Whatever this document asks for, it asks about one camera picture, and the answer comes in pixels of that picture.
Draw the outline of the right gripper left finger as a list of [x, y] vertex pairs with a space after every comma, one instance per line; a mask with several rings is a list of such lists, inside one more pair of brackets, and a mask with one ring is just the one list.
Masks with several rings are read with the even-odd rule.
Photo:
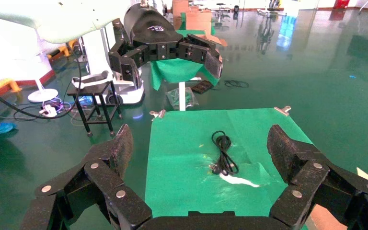
[[39, 185], [21, 229], [67, 230], [92, 206], [115, 230], [139, 229], [152, 211], [124, 182], [133, 144], [124, 124], [112, 140], [93, 145], [76, 166]]

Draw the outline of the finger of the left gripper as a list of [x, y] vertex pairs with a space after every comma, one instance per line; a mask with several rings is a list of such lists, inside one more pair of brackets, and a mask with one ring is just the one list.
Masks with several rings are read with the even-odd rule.
[[108, 52], [110, 68], [120, 73], [122, 80], [130, 81], [137, 90], [139, 88], [139, 68], [149, 61], [149, 47], [132, 46], [128, 40], [118, 40]]
[[177, 57], [183, 60], [203, 64], [205, 69], [215, 78], [222, 75], [223, 63], [216, 45], [210, 40], [194, 34], [187, 34], [177, 43]]

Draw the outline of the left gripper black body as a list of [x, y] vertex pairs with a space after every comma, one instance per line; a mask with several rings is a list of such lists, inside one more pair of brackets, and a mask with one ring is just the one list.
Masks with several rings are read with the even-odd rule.
[[145, 61], [178, 58], [178, 45], [184, 37], [155, 8], [139, 3], [130, 6], [124, 16], [124, 27], [135, 49], [145, 46]]

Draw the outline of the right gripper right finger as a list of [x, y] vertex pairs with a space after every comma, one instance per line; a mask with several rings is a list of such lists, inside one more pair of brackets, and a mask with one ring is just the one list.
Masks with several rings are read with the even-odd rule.
[[269, 216], [299, 230], [316, 205], [327, 209], [350, 230], [368, 230], [368, 179], [326, 158], [313, 144], [291, 139], [271, 126], [267, 149], [287, 184]]

